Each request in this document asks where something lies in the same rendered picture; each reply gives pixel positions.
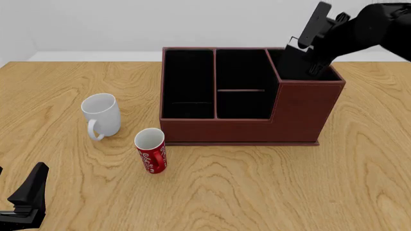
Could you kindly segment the black book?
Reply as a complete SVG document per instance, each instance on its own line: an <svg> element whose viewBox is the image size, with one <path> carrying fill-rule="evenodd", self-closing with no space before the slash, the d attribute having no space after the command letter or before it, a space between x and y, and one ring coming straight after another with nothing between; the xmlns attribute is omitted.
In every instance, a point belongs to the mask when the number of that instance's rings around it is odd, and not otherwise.
<svg viewBox="0 0 411 231"><path fill-rule="evenodd" d="M279 61L277 71L282 80L311 80L308 71L311 67L310 54L293 46L286 46Z"/></svg>

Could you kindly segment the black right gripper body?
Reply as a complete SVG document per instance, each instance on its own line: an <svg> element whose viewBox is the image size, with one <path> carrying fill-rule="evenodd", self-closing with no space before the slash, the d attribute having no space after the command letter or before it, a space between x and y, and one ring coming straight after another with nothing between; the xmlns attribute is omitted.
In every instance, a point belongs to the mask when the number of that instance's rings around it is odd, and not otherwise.
<svg viewBox="0 0 411 231"><path fill-rule="evenodd" d="M308 46L306 48L300 48L298 45L298 38L296 37L291 37L290 41L288 42L287 46L293 46L296 47L302 51L306 51L307 53L310 54L310 57L308 58L311 63L311 67L308 71L309 75L319 75L323 73L324 69L327 69L329 66L328 61L320 61L318 57L315 56L314 53L314 47L313 46Z"/></svg>

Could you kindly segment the red mug with white print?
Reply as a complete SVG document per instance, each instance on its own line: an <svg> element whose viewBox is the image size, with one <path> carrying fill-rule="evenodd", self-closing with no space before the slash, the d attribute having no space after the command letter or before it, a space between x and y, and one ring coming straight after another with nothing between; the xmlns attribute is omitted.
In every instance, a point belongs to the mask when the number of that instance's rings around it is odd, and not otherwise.
<svg viewBox="0 0 411 231"><path fill-rule="evenodd" d="M167 167L165 136L158 128L145 128L134 138L134 145L148 173L158 174Z"/></svg>

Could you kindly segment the red-brown desk caddy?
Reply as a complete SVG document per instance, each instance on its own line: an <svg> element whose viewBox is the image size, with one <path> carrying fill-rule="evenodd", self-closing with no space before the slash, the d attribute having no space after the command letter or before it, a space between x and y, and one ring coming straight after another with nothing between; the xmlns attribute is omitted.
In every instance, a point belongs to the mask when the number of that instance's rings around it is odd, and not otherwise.
<svg viewBox="0 0 411 231"><path fill-rule="evenodd" d="M165 47L159 121L169 146L315 146L345 80L277 72L278 47Z"/></svg>

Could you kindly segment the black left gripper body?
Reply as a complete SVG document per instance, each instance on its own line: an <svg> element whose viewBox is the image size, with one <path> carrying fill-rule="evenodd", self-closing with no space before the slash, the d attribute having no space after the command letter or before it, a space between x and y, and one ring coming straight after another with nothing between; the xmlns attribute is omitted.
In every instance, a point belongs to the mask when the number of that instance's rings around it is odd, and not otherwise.
<svg viewBox="0 0 411 231"><path fill-rule="evenodd" d="M44 217L45 212L40 209L23 213L0 210L0 228L40 228Z"/></svg>

